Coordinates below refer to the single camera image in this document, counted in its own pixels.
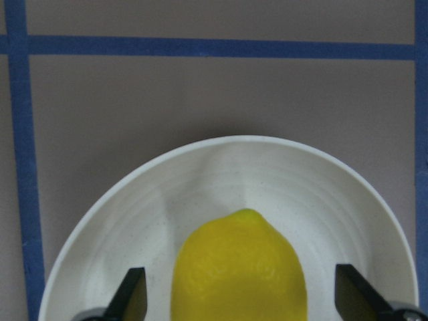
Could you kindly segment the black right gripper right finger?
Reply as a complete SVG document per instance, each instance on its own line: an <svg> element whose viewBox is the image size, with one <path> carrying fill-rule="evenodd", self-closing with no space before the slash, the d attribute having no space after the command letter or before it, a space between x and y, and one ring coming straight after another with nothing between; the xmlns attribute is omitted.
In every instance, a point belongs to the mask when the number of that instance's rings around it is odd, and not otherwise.
<svg viewBox="0 0 428 321"><path fill-rule="evenodd" d="M342 320L400 320L393 307L351 264L335 267L334 303Z"/></svg>

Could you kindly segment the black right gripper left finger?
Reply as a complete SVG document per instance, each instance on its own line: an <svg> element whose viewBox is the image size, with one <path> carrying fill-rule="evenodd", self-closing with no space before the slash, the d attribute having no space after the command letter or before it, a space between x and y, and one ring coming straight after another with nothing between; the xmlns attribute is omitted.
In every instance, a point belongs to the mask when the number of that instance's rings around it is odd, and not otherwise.
<svg viewBox="0 0 428 321"><path fill-rule="evenodd" d="M133 267L127 271L102 317L103 320L141 321L147 310L145 269Z"/></svg>

